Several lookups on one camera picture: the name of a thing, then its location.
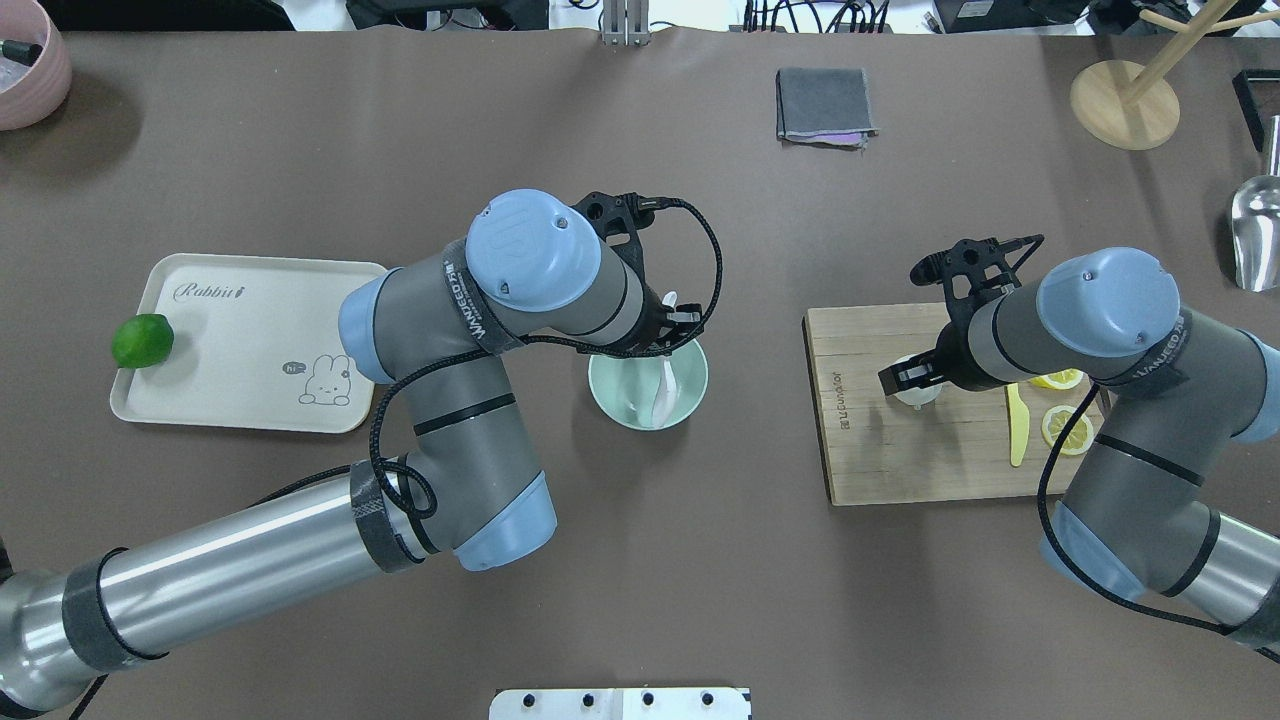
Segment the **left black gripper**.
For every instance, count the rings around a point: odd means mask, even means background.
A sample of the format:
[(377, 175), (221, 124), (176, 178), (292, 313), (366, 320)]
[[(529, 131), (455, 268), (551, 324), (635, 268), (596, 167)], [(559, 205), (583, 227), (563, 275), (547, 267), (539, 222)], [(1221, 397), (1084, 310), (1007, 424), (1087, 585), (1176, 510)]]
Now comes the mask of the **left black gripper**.
[(671, 354), (701, 332), (703, 306), (655, 301), (641, 315), (640, 357)]

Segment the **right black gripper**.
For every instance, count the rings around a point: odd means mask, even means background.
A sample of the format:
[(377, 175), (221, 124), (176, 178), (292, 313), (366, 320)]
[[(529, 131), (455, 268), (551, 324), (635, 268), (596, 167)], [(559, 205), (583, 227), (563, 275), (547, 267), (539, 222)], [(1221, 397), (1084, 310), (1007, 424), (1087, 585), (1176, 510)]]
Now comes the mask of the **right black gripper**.
[(884, 396), (901, 395), (908, 391), (925, 389), (954, 380), (963, 370), (963, 364), (947, 360), (940, 355), (904, 356), (877, 373)]

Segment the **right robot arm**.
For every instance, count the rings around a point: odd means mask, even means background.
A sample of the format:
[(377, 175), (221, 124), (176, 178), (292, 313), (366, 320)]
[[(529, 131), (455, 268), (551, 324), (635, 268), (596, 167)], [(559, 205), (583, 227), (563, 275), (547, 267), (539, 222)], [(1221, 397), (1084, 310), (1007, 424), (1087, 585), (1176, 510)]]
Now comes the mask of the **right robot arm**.
[[(1112, 405), (1053, 509), (1037, 489), (1046, 560), (1107, 601), (1206, 629), (1277, 659), (1275, 534), (1201, 502), (1230, 442), (1277, 433), (1277, 350), (1187, 306), (1152, 255), (1102, 249), (1023, 284), (1039, 234), (960, 240), (923, 258), (918, 286), (943, 287), (948, 323), (932, 350), (879, 372), (886, 395), (950, 383), (987, 391), (1062, 369)], [(1201, 618), (1140, 603), (1153, 592)]]

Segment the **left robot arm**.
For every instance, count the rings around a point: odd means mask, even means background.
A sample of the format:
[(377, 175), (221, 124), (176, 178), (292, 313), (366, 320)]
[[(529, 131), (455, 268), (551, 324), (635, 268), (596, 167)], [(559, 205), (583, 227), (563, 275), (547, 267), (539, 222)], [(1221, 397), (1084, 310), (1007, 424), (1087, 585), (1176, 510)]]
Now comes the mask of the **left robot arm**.
[(495, 196), (436, 256), (340, 305), (346, 356), (385, 392), (365, 457), (72, 571), (3, 574), (3, 716), (83, 708), (105, 679), (442, 551), (470, 571), (549, 541), (547, 474), (503, 364), (529, 345), (657, 357), (713, 306), (664, 304), (639, 233), (684, 199)]

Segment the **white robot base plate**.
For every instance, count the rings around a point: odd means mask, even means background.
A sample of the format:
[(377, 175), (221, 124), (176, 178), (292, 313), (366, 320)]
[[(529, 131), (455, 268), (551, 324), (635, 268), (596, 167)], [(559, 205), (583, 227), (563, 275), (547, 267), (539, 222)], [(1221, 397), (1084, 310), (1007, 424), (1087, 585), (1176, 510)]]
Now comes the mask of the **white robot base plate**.
[(751, 719), (749, 689), (726, 685), (506, 689), (489, 719)]

